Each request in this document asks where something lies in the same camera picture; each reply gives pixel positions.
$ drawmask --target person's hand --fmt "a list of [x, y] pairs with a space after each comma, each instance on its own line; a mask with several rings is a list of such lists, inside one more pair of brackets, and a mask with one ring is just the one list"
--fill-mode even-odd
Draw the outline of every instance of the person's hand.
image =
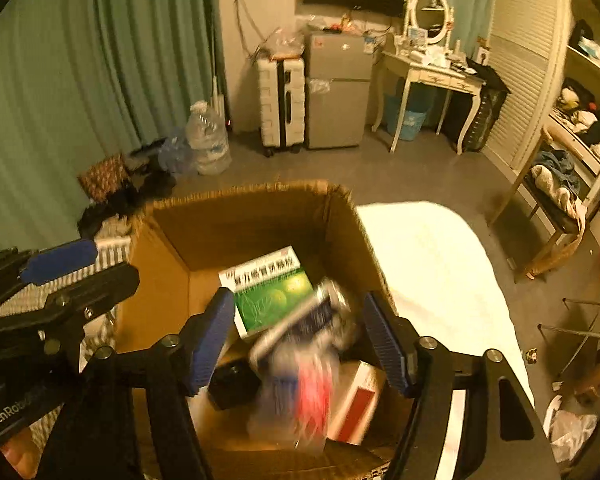
[[36, 476], [40, 452], [33, 443], [29, 428], [12, 436], [0, 446], [0, 451], [21, 477], [29, 480]]

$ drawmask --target wall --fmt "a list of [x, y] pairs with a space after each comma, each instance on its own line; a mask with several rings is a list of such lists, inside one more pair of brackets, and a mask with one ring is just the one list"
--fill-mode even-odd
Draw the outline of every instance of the wall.
[[[311, 15], [324, 16], [327, 23], [340, 22], [348, 9], [337, 6], [305, 5], [302, 0], [243, 0], [249, 9], [253, 21], [262, 34], [267, 37], [277, 27], [295, 30]], [[384, 29], [389, 25], [400, 27], [402, 20], [371, 12], [357, 11], [353, 19], [364, 29]], [[260, 43], [258, 34], [253, 30], [244, 12], [240, 9], [240, 18], [244, 30], [244, 39], [250, 51]], [[238, 33], [235, 0], [220, 0], [220, 19], [222, 42], [224, 46], [224, 65], [227, 79], [227, 100], [233, 128], [236, 132], [257, 130], [260, 127], [257, 74], [248, 54], [244, 51]], [[373, 122], [376, 114], [376, 93], [370, 92], [367, 109], [367, 122]]]

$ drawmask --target white vanity table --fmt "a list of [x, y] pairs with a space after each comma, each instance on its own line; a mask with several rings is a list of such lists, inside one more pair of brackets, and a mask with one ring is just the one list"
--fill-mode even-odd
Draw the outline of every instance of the white vanity table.
[[[382, 121], [382, 114], [384, 112], [384, 74], [386, 71], [389, 71], [405, 79], [402, 101], [400, 102], [400, 112], [398, 113], [398, 124], [402, 124], [402, 121], [404, 120], [404, 111], [407, 106], [411, 83], [424, 83], [425, 85], [446, 88], [445, 105], [442, 108], [442, 115], [440, 115], [440, 120], [438, 121], [438, 128], [436, 130], [437, 135], [440, 134], [440, 128], [445, 120], [446, 109], [448, 108], [449, 100], [451, 99], [451, 92], [463, 92], [472, 95], [471, 110], [467, 115], [466, 121], [460, 131], [460, 136], [458, 137], [458, 154], [462, 153], [462, 141], [478, 111], [478, 106], [480, 105], [480, 89], [482, 88], [484, 81], [478, 77], [465, 75], [448, 68], [440, 68], [431, 65], [424, 66], [415, 62], [413, 59], [396, 56], [389, 52], [383, 52], [381, 55], [382, 66], [378, 73], [378, 115], [371, 130], [373, 132], [376, 131]], [[394, 141], [391, 144], [390, 151], [392, 153], [395, 151], [395, 147], [398, 144], [399, 136], [400, 128], [398, 127], [394, 134]]]
[[[442, 28], [439, 33], [431, 38], [427, 38], [426, 44], [435, 44], [445, 40], [445, 52], [448, 52], [449, 38], [451, 30], [453, 29], [454, 12], [449, 7], [447, 0], [410, 0], [408, 4], [408, 10], [405, 16], [403, 34], [406, 33], [409, 24], [412, 27], [419, 27], [418, 23], [430, 22], [430, 17], [435, 16], [435, 20], [443, 20]], [[402, 101], [400, 102], [400, 110], [398, 112], [397, 128], [394, 134], [394, 141], [391, 144], [391, 152], [395, 151], [395, 147], [398, 144], [398, 138], [400, 137], [400, 130], [404, 121], [404, 113], [409, 99], [409, 90], [412, 83], [423, 83], [429, 86], [435, 86], [446, 89], [445, 104], [442, 108], [442, 115], [438, 121], [438, 128], [436, 134], [440, 134], [442, 123], [445, 120], [446, 110], [449, 106], [449, 100], [451, 99], [451, 92], [463, 92], [471, 94], [472, 106], [467, 118], [460, 131], [458, 137], [458, 154], [462, 153], [462, 141], [464, 136], [469, 129], [472, 121], [480, 106], [480, 90], [484, 81], [478, 77], [467, 75], [464, 72], [452, 70], [449, 68], [441, 68], [433, 64], [421, 64], [409, 57], [409, 51], [402, 52], [399, 49], [400, 56], [397, 53], [389, 52], [387, 50], [381, 53], [380, 70], [378, 73], [378, 116], [376, 122], [371, 128], [372, 131], [376, 131], [380, 122], [382, 121], [382, 114], [384, 112], [384, 75], [387, 71], [392, 72], [405, 79], [404, 91], [402, 92]]]

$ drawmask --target blue trash bin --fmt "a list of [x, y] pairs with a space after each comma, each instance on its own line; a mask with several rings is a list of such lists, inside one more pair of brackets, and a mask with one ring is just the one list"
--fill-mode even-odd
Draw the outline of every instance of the blue trash bin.
[[[404, 79], [398, 82], [396, 95], [384, 95], [384, 122], [386, 130], [390, 134], [395, 134], [398, 123], [398, 113], [400, 111], [400, 102], [402, 100], [402, 90], [404, 89]], [[424, 124], [427, 114], [433, 105], [434, 91], [431, 86], [422, 83], [413, 83], [409, 92], [409, 100], [404, 111], [404, 119], [400, 129], [401, 140], [413, 140], [418, 135]]]

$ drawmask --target cardboard box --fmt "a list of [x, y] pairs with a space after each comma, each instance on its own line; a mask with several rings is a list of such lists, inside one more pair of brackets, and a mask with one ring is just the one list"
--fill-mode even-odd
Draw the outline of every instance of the cardboard box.
[[[218, 289], [218, 272], [287, 246], [312, 283], [328, 276], [354, 301], [370, 290], [389, 298], [349, 193], [339, 186], [271, 184], [170, 199], [149, 206], [134, 226], [130, 262], [140, 285], [120, 307], [116, 349], [147, 348], [178, 332]], [[247, 351], [238, 339], [221, 360]], [[348, 353], [348, 359], [379, 366], [366, 337]], [[143, 390], [134, 391], [134, 406], [142, 464], [159, 478]], [[328, 440], [321, 455], [311, 456], [250, 440], [252, 406], [218, 412], [204, 393], [189, 406], [215, 480], [362, 478], [391, 458], [410, 410], [408, 401], [385, 388], [361, 446]]]

